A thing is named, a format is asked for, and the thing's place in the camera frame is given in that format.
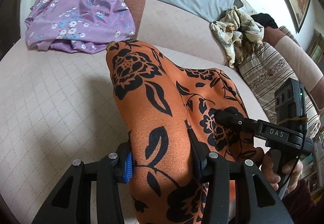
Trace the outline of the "person right hand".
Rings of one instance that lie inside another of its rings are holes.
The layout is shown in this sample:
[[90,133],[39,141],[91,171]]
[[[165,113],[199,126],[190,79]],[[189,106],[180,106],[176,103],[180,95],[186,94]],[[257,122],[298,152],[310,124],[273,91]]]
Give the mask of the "person right hand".
[[[261,171],[265,175],[266,179],[269,181],[272,188],[277,191],[278,184],[281,180],[280,176],[273,171],[274,162],[272,159],[272,150],[270,149],[263,157],[263,162],[261,165]],[[293,159],[290,162],[286,163],[285,166],[282,167],[282,172],[285,175],[289,175],[292,173],[289,184],[287,185],[287,189],[285,192],[285,196],[289,195],[292,191],[294,191],[298,185],[298,180],[303,171],[303,163],[300,160]]]

